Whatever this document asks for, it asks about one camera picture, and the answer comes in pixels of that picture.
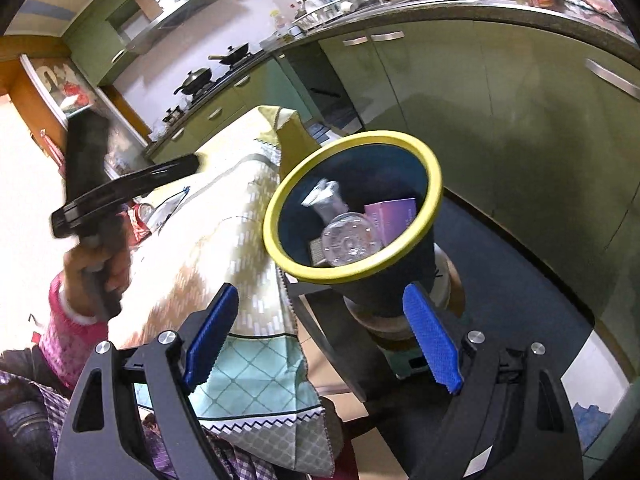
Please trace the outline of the person left hand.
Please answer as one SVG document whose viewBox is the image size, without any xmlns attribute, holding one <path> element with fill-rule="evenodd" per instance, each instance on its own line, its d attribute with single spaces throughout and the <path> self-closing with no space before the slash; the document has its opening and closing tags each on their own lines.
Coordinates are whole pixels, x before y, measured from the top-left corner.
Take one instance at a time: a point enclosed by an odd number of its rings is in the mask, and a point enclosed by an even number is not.
<svg viewBox="0 0 640 480">
<path fill-rule="evenodd" d="M 83 226 L 65 256 L 64 297 L 74 313 L 109 321 L 129 284 L 128 228 L 122 214 Z"/>
</svg>

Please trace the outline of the pink sleeve forearm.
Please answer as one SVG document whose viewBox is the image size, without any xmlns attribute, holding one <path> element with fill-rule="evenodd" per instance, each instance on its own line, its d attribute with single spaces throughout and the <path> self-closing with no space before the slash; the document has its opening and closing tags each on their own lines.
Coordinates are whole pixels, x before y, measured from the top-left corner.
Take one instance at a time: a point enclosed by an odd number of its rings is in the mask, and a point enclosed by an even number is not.
<svg viewBox="0 0 640 480">
<path fill-rule="evenodd" d="M 67 302 L 63 274 L 51 282 L 50 318 L 39 348 L 52 372 L 73 390 L 96 345 L 108 338 L 107 322 L 80 315 Z"/>
</svg>

